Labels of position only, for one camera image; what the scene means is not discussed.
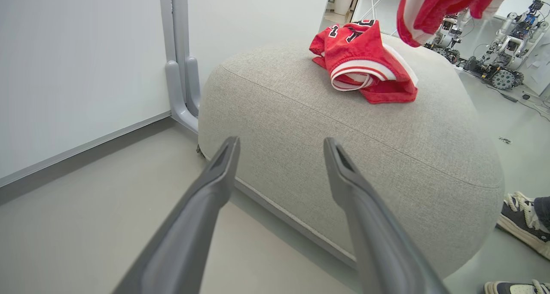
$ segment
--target red and white jersey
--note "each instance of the red and white jersey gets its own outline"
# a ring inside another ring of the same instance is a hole
[[[372,104],[412,102],[418,78],[406,61],[383,44],[379,22],[363,20],[326,28],[315,36],[313,61],[326,69],[332,87],[360,90]]]
[[[445,15],[470,8],[474,18],[492,18],[504,0],[401,0],[397,9],[399,37],[422,46],[440,27]]]

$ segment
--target small object on floor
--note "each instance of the small object on floor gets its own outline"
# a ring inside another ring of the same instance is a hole
[[[500,139],[501,141],[507,143],[507,144],[511,144],[511,143],[512,143],[512,141],[511,141],[510,139],[508,139],[508,138],[499,137],[499,139]]]
[[[507,194],[501,215],[497,219],[497,227],[512,234],[546,259],[550,259],[550,234],[541,229],[542,224],[535,213],[534,201],[521,192]]]
[[[204,158],[206,159],[205,155],[202,154],[202,150],[201,150],[200,145],[197,145],[197,153],[200,154],[200,156],[202,156],[202,157],[204,157]]]
[[[517,100],[516,100],[515,98],[513,98],[513,97],[511,97],[511,96],[507,96],[506,94],[502,94],[502,93],[501,93],[501,95],[502,95],[503,98],[506,98],[506,99],[509,100],[509,101],[512,101],[512,102],[514,102],[514,103],[517,103]]]
[[[550,284],[532,280],[530,284],[487,282],[485,294],[550,294]]]

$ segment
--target gray fabric upholstery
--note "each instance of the gray fabric upholstery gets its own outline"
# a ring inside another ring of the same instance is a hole
[[[343,255],[345,215],[330,194],[322,141],[337,137],[440,276],[456,271],[495,225],[501,166],[444,57],[383,35],[419,78],[415,102],[369,104],[332,88],[308,43],[263,47],[213,71],[203,90],[199,143],[214,155],[241,138],[237,177]]]

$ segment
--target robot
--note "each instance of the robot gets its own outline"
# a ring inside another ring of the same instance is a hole
[[[481,58],[470,57],[464,64],[464,70],[501,90],[522,84],[523,74],[517,69],[535,42],[548,29],[548,22],[544,19],[539,21],[536,15],[543,4],[540,0],[534,0],[523,14],[511,12],[485,54]]]
[[[446,57],[450,63],[456,64],[460,59],[460,53],[452,48],[456,43],[462,43],[462,31],[470,18],[470,10],[468,9],[445,16],[440,28],[435,33],[432,43],[426,43],[424,46]]]

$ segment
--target metal stand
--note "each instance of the metal stand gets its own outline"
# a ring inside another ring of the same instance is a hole
[[[364,20],[366,16],[368,16],[371,12],[373,13],[373,19],[376,20],[376,7],[378,6],[378,4],[380,4],[381,1],[382,0],[377,0],[375,2],[375,0],[371,0],[371,8],[369,8],[369,10],[367,10],[367,12],[365,12],[365,14],[363,14],[363,16],[361,16],[359,20]]]
[[[161,0],[161,17],[172,118],[198,134],[201,95],[199,67],[197,59],[189,53],[187,0]]]

